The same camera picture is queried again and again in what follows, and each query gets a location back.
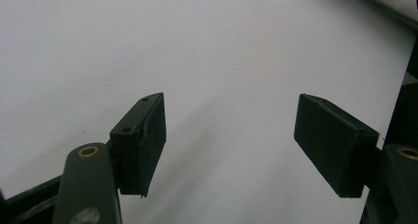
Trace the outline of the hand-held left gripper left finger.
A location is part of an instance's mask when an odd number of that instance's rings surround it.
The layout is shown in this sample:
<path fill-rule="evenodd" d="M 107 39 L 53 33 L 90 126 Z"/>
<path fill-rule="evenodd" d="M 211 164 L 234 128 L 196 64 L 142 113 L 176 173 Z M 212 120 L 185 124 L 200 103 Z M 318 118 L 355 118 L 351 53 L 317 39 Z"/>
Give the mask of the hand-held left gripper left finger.
<path fill-rule="evenodd" d="M 120 192 L 147 196 L 167 139 L 164 94 L 140 99 L 109 136 Z"/>

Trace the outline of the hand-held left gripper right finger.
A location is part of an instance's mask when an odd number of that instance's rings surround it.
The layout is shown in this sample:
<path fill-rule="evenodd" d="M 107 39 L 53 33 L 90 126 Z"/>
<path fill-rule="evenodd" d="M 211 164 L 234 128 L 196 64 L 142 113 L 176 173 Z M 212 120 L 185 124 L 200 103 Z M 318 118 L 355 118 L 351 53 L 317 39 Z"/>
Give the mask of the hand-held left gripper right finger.
<path fill-rule="evenodd" d="M 326 99 L 301 94 L 294 138 L 338 196 L 362 195 L 377 131 Z"/>

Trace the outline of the white table cover sheet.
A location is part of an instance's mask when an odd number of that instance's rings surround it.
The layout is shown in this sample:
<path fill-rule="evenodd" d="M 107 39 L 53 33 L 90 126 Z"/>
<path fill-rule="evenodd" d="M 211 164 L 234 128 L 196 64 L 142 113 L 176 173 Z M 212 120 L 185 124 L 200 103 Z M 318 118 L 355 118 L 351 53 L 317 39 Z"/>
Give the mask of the white table cover sheet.
<path fill-rule="evenodd" d="M 359 224 L 294 140 L 298 98 L 386 132 L 414 41 L 360 0 L 0 0 L 0 189 L 160 92 L 167 143 L 125 224 Z"/>

